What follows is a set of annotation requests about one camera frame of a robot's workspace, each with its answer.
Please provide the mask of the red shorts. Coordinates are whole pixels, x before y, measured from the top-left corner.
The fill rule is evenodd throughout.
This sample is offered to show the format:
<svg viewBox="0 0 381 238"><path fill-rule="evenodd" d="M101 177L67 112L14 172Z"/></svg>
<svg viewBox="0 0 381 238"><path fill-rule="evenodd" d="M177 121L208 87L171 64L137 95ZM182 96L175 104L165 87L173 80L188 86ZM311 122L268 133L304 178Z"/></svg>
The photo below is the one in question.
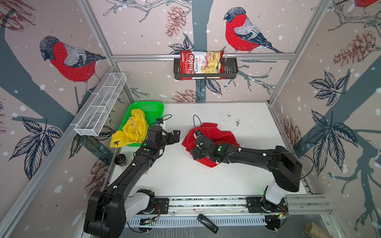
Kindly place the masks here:
<svg viewBox="0 0 381 238"><path fill-rule="evenodd" d="M229 143L235 146L240 146L232 132L221 131L217 126L218 124L214 123L203 123L201 127L191 129L182 142L182 145L191 154L191 150L196 147L194 133L196 130L200 130L203 135L207 136L217 145L221 143Z"/></svg>

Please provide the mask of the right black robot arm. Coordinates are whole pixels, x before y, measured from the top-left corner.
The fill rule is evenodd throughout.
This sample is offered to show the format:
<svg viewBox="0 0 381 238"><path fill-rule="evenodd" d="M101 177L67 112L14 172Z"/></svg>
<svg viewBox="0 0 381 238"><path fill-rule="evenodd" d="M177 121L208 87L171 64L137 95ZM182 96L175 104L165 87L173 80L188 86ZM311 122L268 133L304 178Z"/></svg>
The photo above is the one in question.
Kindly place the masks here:
<svg viewBox="0 0 381 238"><path fill-rule="evenodd" d="M207 158L221 163L238 163L268 170L273 181L265 189L261 199L263 205L279 205L289 192L298 192L302 179L301 162L286 148L276 146L274 149L250 149L229 143L216 144L205 135L195 139L191 150L194 160Z"/></svg>

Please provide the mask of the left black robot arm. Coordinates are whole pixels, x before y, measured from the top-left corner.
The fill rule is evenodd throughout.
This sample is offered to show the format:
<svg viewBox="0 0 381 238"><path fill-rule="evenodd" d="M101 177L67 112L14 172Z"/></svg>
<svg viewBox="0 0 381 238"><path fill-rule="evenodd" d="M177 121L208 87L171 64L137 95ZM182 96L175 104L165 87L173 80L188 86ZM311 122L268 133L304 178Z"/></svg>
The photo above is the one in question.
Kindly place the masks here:
<svg viewBox="0 0 381 238"><path fill-rule="evenodd" d="M83 230L99 238L118 238L129 219L155 206L154 192L140 189L128 197L136 183L164 153L165 146L180 141L179 130L165 131L152 126L146 140L136 151L123 173L103 191L94 192L88 201Z"/></svg>

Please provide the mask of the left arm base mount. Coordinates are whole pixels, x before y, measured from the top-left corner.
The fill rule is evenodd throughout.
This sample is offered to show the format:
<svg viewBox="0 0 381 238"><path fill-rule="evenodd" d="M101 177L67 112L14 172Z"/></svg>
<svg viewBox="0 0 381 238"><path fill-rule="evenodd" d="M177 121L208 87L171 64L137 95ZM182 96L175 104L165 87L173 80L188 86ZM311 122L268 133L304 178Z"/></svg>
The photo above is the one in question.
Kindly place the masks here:
<svg viewBox="0 0 381 238"><path fill-rule="evenodd" d="M139 189L138 192L149 196L147 207L140 211L139 214L168 214L169 198L156 198L155 192L148 189Z"/></svg>

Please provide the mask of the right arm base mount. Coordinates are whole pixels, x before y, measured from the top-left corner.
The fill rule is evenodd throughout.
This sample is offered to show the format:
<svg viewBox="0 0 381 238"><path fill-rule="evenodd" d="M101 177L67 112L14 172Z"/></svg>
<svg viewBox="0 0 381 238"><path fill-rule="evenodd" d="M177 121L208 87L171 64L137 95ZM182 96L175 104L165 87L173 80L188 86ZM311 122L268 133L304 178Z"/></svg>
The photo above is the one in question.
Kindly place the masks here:
<svg viewBox="0 0 381 238"><path fill-rule="evenodd" d="M265 195L246 197L246 208L249 213L288 213L288 203L285 198L283 197L279 204L274 204L266 200Z"/></svg>

